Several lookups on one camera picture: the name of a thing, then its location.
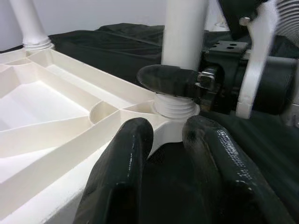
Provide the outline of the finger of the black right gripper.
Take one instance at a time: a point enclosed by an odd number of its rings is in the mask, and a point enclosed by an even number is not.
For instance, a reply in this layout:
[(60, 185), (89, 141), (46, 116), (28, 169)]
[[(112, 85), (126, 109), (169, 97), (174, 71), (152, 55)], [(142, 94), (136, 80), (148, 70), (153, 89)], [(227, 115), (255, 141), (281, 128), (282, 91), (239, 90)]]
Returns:
[(199, 98), (201, 89), (196, 85), (198, 72), (169, 65), (149, 65), (136, 75), (147, 89), (164, 95), (183, 98)]

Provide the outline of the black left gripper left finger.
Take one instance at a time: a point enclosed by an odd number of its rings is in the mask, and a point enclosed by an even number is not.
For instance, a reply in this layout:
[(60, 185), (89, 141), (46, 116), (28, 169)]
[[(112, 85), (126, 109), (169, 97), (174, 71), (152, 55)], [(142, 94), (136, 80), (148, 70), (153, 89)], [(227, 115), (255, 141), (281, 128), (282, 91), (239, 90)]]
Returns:
[(73, 224), (139, 224), (142, 172), (153, 144), (145, 118), (127, 120), (93, 166)]

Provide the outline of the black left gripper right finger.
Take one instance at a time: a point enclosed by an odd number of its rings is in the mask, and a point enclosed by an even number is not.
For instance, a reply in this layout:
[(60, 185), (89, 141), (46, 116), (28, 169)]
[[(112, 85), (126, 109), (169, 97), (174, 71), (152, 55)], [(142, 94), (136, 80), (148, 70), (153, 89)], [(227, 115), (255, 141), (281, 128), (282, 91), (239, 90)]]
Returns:
[(295, 224), (257, 165), (220, 124), (192, 116), (182, 140), (194, 168), (203, 224)]

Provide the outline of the white plastic table leg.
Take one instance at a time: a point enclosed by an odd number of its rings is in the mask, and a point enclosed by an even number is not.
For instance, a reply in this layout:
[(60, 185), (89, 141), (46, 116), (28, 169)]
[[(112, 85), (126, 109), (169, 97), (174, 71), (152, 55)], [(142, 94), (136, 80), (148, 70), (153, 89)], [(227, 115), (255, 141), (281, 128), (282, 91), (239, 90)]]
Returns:
[[(162, 47), (163, 65), (198, 70), (209, 0), (167, 0)], [(171, 119), (190, 117), (199, 111), (191, 99), (157, 94), (156, 111)]]
[(46, 35), (32, 0), (9, 0), (28, 51), (51, 49), (54, 44)]

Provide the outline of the cream plastic children table top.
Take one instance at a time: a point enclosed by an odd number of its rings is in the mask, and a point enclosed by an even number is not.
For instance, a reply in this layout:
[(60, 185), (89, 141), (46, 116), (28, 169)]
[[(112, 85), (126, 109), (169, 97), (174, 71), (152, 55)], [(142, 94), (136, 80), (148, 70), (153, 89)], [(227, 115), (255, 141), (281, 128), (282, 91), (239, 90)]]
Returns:
[(90, 172), (119, 128), (145, 118), (152, 150), (199, 113), (53, 49), (0, 54), (0, 224), (71, 224)]

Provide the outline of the black tablecloth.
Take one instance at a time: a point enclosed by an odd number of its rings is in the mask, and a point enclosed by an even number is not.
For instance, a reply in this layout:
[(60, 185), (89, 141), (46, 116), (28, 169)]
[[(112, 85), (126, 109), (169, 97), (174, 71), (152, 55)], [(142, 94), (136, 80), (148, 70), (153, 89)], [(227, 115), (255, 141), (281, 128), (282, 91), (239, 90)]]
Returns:
[[(142, 86), (136, 75), (145, 66), (161, 64), (163, 35), (163, 26), (121, 23), (95, 31), (52, 35), (51, 40), (59, 52)], [(218, 41), (246, 42), (248, 49), (251, 46), (248, 36), (234, 40), (229, 32), (206, 31), (201, 53)], [(278, 35), (270, 56), (298, 62), (299, 47)], [(253, 110), (250, 119), (238, 118), (232, 112), (199, 115), (229, 132), (257, 165), (295, 224), (299, 224), (299, 128), (286, 126), (281, 113)], [(165, 143), (153, 155), (149, 154), (142, 172), (140, 206), (139, 224), (203, 224), (194, 168), (183, 140)]]

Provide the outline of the white standing fan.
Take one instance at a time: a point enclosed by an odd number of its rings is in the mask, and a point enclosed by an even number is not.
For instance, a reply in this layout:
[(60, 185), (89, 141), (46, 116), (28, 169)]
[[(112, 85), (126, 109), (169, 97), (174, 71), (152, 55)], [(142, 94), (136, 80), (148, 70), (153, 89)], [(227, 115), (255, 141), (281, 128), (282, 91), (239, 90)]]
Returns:
[(276, 7), (279, 14), (277, 34), (299, 38), (299, 0), (277, 0)]

